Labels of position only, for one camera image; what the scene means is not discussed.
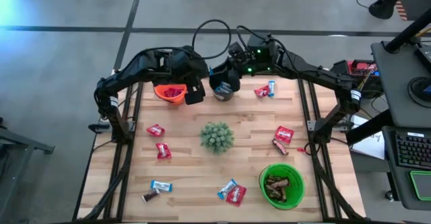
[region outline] gray concrete floor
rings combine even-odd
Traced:
[[[370,5],[375,0],[360,1]],[[125,28],[132,3],[0,0],[0,26]],[[141,0],[133,27],[195,28],[211,18],[226,20],[232,28],[243,24],[266,30],[399,32],[410,23],[396,13],[389,20],[378,20],[355,0]],[[123,65],[144,48],[190,44],[191,36],[132,34]],[[123,33],[113,32],[18,32],[0,27],[0,116],[10,130],[56,146],[53,155],[34,155],[9,220],[71,220],[94,139],[87,125],[98,118],[92,92],[97,80],[110,74],[122,37]],[[309,63],[325,67],[342,59],[371,59],[371,43],[390,40],[277,37]],[[225,35],[198,36],[196,49],[202,55],[215,54],[226,41]],[[215,66],[223,59],[208,63]],[[402,210],[398,204],[386,202],[382,196],[388,188],[385,174],[360,173],[357,177],[368,217],[381,221],[430,219],[430,213]]]

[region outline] red candy wrapper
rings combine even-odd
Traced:
[[[149,128],[147,128],[147,132],[155,137],[160,137],[164,133],[164,129],[159,126],[159,124],[155,124]]]
[[[242,187],[241,185],[236,185],[226,195],[226,202],[239,207],[246,191],[247,189],[245,187]]]
[[[275,139],[277,139],[278,141],[282,141],[286,144],[290,144],[290,141],[292,140],[293,136],[294,136],[294,131],[284,126],[279,126],[275,131]]]
[[[165,143],[156,143],[157,149],[159,149],[159,154],[157,154],[157,159],[170,159],[172,154]]]
[[[183,91],[183,89],[169,88],[164,92],[164,96],[169,98],[176,97],[179,96]]]
[[[256,96],[259,98],[263,98],[269,94],[269,86],[266,85],[260,89],[255,89]]]

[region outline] floor stripe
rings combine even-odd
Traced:
[[[0,30],[25,32],[124,32],[125,28],[85,26],[0,26]]]
[[[195,28],[132,28],[131,33],[154,33],[154,34],[193,34]],[[396,37],[400,32],[349,32],[349,31],[314,31],[314,30],[266,30],[252,29],[256,32],[271,32],[275,35],[286,36],[375,36]],[[201,29],[200,34],[227,34],[227,29]]]
[[[121,39],[120,48],[115,59],[114,69],[120,69],[121,63],[123,62],[124,53],[126,52],[127,43],[129,41],[130,32],[135,21],[137,8],[140,0],[133,0],[132,8],[130,10],[129,19],[127,20],[126,28]]]

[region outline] green bowl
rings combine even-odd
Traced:
[[[273,201],[268,197],[264,189],[264,185],[265,179],[269,174],[289,178],[290,186],[286,187],[286,202]],[[268,200],[268,202],[280,210],[290,210],[297,207],[305,195],[305,183],[301,174],[294,167],[285,163],[275,163],[266,167],[259,177],[259,185],[263,196]]]

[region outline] desk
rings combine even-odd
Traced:
[[[276,82],[275,98],[257,99],[253,90],[267,84],[270,79]],[[151,84],[144,85],[123,221],[321,221],[311,158],[296,150],[307,142],[298,82],[274,76],[245,77],[241,80],[241,90],[228,102],[217,101],[207,80],[203,80],[203,84],[207,97],[191,106],[171,106],[154,95]],[[334,107],[335,96],[331,90],[322,87],[317,87],[317,96],[324,116]],[[236,140],[229,152],[215,156],[200,146],[199,131],[208,121],[224,121],[230,125]],[[145,131],[155,123],[166,129],[160,139],[149,137]],[[271,144],[279,125],[295,131],[287,157],[281,156]],[[98,135],[96,146],[109,137],[109,134]],[[168,144],[171,160],[156,159],[157,142]],[[106,190],[114,148],[114,144],[109,144],[93,153],[78,218],[87,215]],[[333,141],[328,148],[337,187],[353,208],[364,215],[347,145]],[[290,211],[273,208],[259,188],[261,171],[277,162],[293,165],[306,184],[304,199]],[[231,178],[247,187],[240,207],[229,205],[217,197],[217,191]],[[141,195],[149,190],[153,179],[173,183],[173,191],[143,203]],[[114,196],[112,215],[117,211],[117,197]],[[330,202],[328,191],[326,200]],[[327,206],[332,213],[331,204]]]
[[[389,109],[369,120],[366,124],[351,130],[347,134],[349,143],[356,143],[361,139],[381,131],[384,126],[398,126],[406,128],[430,128],[431,110],[419,106],[410,99],[407,86],[411,79],[415,77],[431,77],[431,73],[422,65],[418,57],[414,54],[417,49],[413,45],[403,45],[398,53],[387,52],[383,43],[371,45],[374,61],[380,72]],[[395,190],[399,195],[403,206],[414,210],[431,210],[431,204],[424,204],[417,201],[414,193],[407,189],[410,185],[408,172],[414,170],[408,167],[399,167],[393,156],[392,147],[388,143],[394,143],[386,133],[385,143],[389,156],[389,168],[392,178],[389,179],[395,185]]]

